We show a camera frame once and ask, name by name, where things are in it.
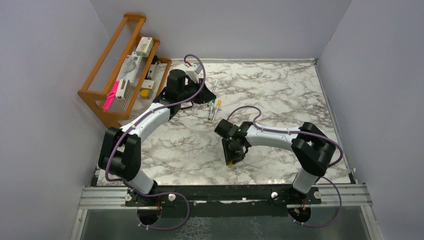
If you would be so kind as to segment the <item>white marker orange end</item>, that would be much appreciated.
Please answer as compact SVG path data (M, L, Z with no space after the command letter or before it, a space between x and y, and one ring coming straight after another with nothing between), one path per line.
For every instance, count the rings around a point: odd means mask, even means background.
M211 123L214 123L216 116L217 116L217 113L219 111L219 108L220 108L220 106L217 106L217 105L215 106L215 109L214 109L214 112L213 112L213 115L212 115L212 118L211 118Z

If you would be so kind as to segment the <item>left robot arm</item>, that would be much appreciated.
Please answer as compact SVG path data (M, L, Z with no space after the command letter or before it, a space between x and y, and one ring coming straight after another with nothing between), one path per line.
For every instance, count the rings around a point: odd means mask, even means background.
M171 70L166 86L142 115L120 128L109 127L104 134L98 167L106 175L113 174L118 181L136 189L144 205L152 205L157 200L156 182L141 168L144 140L171 120L183 102L201 105L216 99L199 73L198 69Z

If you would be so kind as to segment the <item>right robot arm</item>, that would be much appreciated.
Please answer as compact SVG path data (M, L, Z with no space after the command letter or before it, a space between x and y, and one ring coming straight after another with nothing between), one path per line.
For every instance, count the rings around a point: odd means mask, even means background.
M298 128L266 128L244 121L240 126L222 119L214 132L221 137L225 164L241 162L250 147L265 146L291 151L300 170L288 190L289 199L300 204L309 196L314 183L323 177L336 151L336 145L313 123Z

